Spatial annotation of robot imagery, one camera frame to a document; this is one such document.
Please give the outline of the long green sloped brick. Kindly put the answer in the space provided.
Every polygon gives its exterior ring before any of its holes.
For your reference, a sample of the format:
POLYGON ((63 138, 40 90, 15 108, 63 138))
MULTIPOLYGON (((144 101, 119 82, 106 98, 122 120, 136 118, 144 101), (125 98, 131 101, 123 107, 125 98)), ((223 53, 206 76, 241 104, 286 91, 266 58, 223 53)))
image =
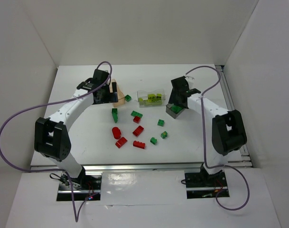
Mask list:
POLYGON ((117 108, 113 108, 112 109, 112 117, 115 123, 118 122, 118 109, 117 108))

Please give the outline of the smoky grey container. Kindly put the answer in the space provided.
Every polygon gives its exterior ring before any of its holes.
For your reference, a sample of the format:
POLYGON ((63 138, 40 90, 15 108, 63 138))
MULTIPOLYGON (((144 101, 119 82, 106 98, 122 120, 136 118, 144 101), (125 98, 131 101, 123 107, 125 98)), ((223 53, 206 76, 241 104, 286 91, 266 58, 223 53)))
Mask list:
POLYGON ((174 119, 176 119, 183 111, 184 111, 184 108, 181 108, 174 104, 166 105, 166 113, 174 119))

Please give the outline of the clear plastic container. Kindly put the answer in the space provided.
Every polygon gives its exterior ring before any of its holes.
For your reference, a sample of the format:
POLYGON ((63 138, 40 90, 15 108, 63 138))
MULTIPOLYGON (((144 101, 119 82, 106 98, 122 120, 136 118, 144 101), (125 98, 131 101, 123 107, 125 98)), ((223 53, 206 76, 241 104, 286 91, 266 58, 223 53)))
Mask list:
POLYGON ((137 91, 137 100, 139 107, 163 106, 166 99, 165 90, 157 89, 153 92, 144 90, 137 91))

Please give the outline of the long lime brick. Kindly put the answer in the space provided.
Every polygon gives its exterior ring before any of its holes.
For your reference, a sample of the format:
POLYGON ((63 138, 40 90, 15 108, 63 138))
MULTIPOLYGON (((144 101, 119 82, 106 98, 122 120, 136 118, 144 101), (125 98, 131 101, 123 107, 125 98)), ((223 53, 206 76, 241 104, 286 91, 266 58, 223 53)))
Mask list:
POLYGON ((154 94, 148 94, 148 100, 154 100, 156 96, 154 94))

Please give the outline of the green yellow printed brick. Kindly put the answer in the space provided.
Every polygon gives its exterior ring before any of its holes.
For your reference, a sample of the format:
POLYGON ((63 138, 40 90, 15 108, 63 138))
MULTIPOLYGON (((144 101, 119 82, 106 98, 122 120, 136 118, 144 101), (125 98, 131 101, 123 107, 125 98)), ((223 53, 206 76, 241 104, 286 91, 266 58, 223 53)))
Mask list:
POLYGON ((161 135, 160 135, 160 137, 162 139, 165 139, 167 136, 168 136, 168 133, 166 131, 162 132, 161 135))

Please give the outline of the small green brick bottom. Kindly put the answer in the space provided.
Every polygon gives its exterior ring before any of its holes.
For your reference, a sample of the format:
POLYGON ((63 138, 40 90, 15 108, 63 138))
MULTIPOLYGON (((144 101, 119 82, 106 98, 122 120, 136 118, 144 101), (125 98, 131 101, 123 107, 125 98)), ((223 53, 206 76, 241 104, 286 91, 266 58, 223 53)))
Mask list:
POLYGON ((157 141, 156 138, 152 137, 152 138, 150 139, 150 142, 151 142, 153 145, 156 145, 158 141, 157 141))

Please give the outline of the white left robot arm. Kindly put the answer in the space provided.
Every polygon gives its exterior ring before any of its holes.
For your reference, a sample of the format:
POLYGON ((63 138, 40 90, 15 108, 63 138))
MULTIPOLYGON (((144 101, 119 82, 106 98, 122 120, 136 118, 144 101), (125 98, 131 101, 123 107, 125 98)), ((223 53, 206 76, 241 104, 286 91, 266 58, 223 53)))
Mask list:
POLYGON ((34 149, 65 170, 71 178, 81 179, 84 168, 71 154, 69 130, 80 115, 90 106, 118 101, 115 82, 110 73, 95 69, 93 76, 81 82, 70 101, 47 118, 35 123, 34 149))

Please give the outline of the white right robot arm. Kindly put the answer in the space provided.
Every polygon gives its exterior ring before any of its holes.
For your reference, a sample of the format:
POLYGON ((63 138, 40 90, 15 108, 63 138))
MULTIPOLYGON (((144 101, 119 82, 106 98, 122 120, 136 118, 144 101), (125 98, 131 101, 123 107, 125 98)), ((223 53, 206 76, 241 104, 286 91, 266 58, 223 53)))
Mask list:
POLYGON ((247 136, 238 110, 222 108, 191 88, 186 76, 171 80, 172 91, 166 113, 177 118, 185 109, 199 113, 203 121, 204 163, 208 175, 222 171, 227 155, 247 143, 247 136))

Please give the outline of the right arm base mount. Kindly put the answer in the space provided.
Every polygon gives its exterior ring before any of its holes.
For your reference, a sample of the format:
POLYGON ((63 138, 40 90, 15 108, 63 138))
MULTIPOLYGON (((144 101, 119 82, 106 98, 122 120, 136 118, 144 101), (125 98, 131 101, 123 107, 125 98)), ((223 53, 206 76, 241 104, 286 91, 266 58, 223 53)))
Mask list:
POLYGON ((229 197, 229 190, 224 171, 208 174, 203 165, 199 172, 187 172, 180 181, 186 187, 187 199, 208 199, 229 197))

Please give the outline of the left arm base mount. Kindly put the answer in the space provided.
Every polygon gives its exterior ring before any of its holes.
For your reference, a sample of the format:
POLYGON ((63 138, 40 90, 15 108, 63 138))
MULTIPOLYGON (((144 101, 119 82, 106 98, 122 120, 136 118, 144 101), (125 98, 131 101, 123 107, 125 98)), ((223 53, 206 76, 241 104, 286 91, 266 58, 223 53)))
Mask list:
MULTIPOLYGON (((60 202, 71 201, 71 185, 67 176, 64 174, 59 176, 55 173, 51 173, 49 177, 59 182, 56 200, 60 202)), ((82 184, 73 182, 72 187, 75 201, 83 201, 84 199, 99 201, 101 199, 101 183, 101 174, 87 176, 85 183, 82 184)))

